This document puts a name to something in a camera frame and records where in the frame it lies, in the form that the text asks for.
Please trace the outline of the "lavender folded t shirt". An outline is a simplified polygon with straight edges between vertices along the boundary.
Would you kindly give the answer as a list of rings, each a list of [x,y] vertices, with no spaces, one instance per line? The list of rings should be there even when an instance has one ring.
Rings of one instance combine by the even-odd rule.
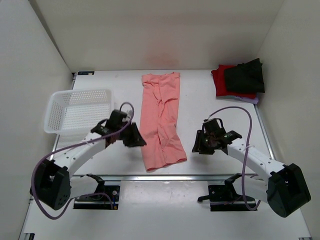
[[[235,99],[242,101],[242,102],[250,103],[253,105],[257,105],[259,102],[259,99],[257,97],[249,98],[249,97],[235,96]]]

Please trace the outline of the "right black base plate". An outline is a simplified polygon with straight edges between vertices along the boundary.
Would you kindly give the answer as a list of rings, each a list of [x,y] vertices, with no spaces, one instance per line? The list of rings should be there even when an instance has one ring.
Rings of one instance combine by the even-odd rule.
[[[246,207],[243,196],[233,195],[225,185],[209,185],[208,195],[211,212],[245,212]]]

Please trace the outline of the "aluminium rail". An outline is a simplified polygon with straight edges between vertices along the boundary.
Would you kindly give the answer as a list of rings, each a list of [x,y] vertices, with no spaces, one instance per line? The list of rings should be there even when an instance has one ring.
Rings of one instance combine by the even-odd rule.
[[[140,174],[140,175],[111,175],[103,174],[97,175],[104,181],[108,182],[120,182],[120,181],[160,181],[160,182],[171,182],[171,181],[224,181],[232,177],[232,174]]]

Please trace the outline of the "pink t shirt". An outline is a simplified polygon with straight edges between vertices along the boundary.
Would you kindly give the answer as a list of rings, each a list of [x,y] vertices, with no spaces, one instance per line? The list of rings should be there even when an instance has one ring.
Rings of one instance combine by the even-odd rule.
[[[141,148],[146,171],[187,160],[177,134],[180,73],[145,74],[139,131],[146,145]]]

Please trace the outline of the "white plastic basket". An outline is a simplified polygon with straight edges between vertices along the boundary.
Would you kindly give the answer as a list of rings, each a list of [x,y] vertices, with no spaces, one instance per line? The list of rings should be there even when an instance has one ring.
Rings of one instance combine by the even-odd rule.
[[[63,136],[87,133],[114,109],[114,94],[108,88],[57,91],[48,101],[44,131]]]

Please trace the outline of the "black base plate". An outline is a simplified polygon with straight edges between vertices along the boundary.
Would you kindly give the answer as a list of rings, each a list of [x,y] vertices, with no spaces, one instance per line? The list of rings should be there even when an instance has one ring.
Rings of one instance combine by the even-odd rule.
[[[243,196],[233,195],[225,185],[209,185],[208,195],[211,212],[245,212],[246,207]]]
[[[120,181],[105,181],[104,186],[93,196],[79,196],[74,200],[75,210],[118,210],[120,201]]]

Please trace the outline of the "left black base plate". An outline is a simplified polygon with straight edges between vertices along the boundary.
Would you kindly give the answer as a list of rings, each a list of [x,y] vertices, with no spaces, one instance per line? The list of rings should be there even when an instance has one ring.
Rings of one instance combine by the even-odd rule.
[[[120,181],[105,181],[104,186],[93,196],[79,196],[74,200],[75,210],[118,210],[120,201]]]

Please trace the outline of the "red folded t shirt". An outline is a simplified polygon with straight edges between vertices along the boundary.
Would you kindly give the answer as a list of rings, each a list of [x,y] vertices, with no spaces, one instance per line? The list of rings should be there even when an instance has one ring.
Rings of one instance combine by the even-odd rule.
[[[226,88],[225,83],[225,75],[224,71],[226,69],[230,69],[235,67],[234,65],[219,65],[217,69],[211,71],[211,75],[213,77],[213,82],[216,89],[216,96],[217,97],[225,97],[225,96],[237,96],[242,98],[249,98],[255,99],[257,94],[256,93],[239,93],[234,91],[228,91]]]

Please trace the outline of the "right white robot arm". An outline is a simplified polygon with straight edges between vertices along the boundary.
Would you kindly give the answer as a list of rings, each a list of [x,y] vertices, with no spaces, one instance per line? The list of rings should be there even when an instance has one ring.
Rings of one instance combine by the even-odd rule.
[[[247,145],[239,133],[227,132],[220,118],[205,119],[196,133],[192,152],[213,155],[215,151],[240,161],[255,176],[236,173],[223,184],[209,185],[208,195],[200,196],[197,201],[209,200],[211,210],[243,211],[246,206],[253,208],[253,201],[261,201],[278,216],[286,218],[311,200],[299,166],[286,165]]]

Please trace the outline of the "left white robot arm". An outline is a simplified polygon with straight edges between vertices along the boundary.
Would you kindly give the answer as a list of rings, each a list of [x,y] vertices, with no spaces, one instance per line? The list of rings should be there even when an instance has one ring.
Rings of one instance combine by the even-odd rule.
[[[30,193],[42,212],[43,205],[57,211],[65,209],[72,199],[88,196],[93,199],[106,197],[101,177],[87,173],[74,177],[76,171],[88,160],[104,151],[117,140],[128,148],[143,147],[147,143],[133,122],[134,111],[113,110],[108,119],[94,126],[81,142],[58,149],[56,159],[40,160],[33,170]]]

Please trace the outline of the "black folded t shirt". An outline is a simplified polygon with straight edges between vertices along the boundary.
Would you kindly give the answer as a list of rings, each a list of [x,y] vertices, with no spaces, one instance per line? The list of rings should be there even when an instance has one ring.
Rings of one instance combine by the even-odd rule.
[[[226,89],[242,94],[265,93],[262,63],[259,58],[223,71]]]

